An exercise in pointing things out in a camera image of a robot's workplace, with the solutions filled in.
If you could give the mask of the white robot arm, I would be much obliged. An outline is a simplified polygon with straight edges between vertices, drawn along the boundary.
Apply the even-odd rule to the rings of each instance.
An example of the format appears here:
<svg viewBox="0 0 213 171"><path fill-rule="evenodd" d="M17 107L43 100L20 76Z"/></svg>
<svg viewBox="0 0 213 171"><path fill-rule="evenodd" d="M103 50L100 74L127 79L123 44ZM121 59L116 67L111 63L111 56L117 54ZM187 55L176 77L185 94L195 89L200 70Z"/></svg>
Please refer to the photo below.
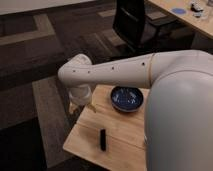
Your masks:
<svg viewBox="0 0 213 171"><path fill-rule="evenodd" d="M75 105L91 101L93 85L147 88L147 171L213 171L213 54L167 51L100 64L78 54L58 78Z"/></svg>

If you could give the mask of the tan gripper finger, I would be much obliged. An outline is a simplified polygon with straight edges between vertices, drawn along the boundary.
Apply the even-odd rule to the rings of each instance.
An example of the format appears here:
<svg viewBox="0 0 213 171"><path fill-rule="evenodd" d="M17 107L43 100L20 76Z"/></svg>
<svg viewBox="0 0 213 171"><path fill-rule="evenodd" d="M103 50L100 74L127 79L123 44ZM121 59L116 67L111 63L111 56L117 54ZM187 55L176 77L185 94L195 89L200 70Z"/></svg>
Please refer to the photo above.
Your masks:
<svg viewBox="0 0 213 171"><path fill-rule="evenodd" d="M95 112L96 113L96 107L93 105L93 104L91 104L91 103L89 103L88 104L88 108L90 108L93 112Z"/></svg>
<svg viewBox="0 0 213 171"><path fill-rule="evenodd" d="M73 114L77 110L78 106L76 104L70 103L69 105L69 114Z"/></svg>

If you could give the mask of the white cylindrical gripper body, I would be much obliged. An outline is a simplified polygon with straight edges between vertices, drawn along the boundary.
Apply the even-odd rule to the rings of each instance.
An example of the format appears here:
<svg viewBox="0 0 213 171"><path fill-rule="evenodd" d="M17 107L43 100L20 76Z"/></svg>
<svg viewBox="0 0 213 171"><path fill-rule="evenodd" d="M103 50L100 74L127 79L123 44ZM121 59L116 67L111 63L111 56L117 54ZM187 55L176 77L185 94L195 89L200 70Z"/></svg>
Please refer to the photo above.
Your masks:
<svg viewBox="0 0 213 171"><path fill-rule="evenodd" d="M70 101L77 106L85 106L91 102L92 91L89 85L80 85L68 89Z"/></svg>

